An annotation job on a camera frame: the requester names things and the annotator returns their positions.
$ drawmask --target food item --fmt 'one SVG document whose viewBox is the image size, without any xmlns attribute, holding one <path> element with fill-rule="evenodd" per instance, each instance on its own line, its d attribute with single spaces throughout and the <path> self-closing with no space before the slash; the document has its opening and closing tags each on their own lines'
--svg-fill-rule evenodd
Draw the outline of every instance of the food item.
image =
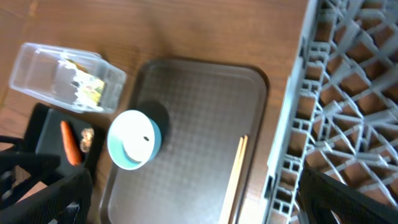
<svg viewBox="0 0 398 224">
<path fill-rule="evenodd" d="M 83 139 L 80 141 L 80 150 L 87 153 L 90 151 L 91 143 L 94 138 L 94 130 L 92 128 L 85 128 L 81 131 Z"/>
<path fill-rule="evenodd" d="M 81 164 L 80 151 L 77 148 L 75 139 L 72 134 L 72 129 L 66 121 L 61 121 L 61 133 L 63 148 L 65 150 L 69 163 L 73 166 Z"/>
</svg>

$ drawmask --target carrot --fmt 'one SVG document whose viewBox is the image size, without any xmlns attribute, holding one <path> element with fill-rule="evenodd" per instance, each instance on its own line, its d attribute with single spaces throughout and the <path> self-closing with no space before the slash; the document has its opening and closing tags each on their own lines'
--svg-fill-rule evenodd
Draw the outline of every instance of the carrot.
<svg viewBox="0 0 398 224">
<path fill-rule="evenodd" d="M 66 121 L 61 121 L 61 133 L 63 148 L 69 163 L 73 166 L 81 164 L 81 155 L 79 149 L 77 148 L 75 139 L 73 138 L 72 130 Z"/>
</svg>

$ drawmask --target gray plastic crate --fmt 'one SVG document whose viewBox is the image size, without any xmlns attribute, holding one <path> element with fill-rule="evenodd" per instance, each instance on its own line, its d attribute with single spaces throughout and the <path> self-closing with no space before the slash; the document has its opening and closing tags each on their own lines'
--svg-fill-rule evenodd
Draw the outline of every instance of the gray plastic crate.
<svg viewBox="0 0 398 224">
<path fill-rule="evenodd" d="M 304 163 L 398 208 L 398 1 L 309 0 L 268 160 L 264 223 L 299 223 Z"/>
</svg>

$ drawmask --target chopsticks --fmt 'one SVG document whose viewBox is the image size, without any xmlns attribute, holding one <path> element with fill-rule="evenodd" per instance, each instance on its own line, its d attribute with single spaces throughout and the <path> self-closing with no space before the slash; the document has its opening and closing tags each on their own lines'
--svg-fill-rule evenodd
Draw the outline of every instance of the chopsticks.
<svg viewBox="0 0 398 224">
<path fill-rule="evenodd" d="M 238 188 L 239 184 L 239 177 L 241 175 L 242 164 L 247 144 L 248 144 L 248 136 L 245 135 L 241 137 L 239 140 L 238 150 L 236 151 L 236 156 L 234 164 L 232 166 L 231 176 L 229 177 L 228 187 L 226 189 L 223 208 L 221 209 L 221 216 L 218 221 L 219 224 L 230 224 L 233 222 L 234 219 L 233 208 L 237 200 L 236 189 Z"/>
</svg>

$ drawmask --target clear plastic container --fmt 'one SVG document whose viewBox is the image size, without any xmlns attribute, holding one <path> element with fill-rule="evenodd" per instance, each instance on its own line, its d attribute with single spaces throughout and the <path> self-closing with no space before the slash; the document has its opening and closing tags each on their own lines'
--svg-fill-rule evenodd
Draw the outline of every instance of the clear plastic container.
<svg viewBox="0 0 398 224">
<path fill-rule="evenodd" d="M 9 85 L 77 113 L 113 113 L 125 81 L 126 74 L 97 53 L 24 43 Z"/>
</svg>

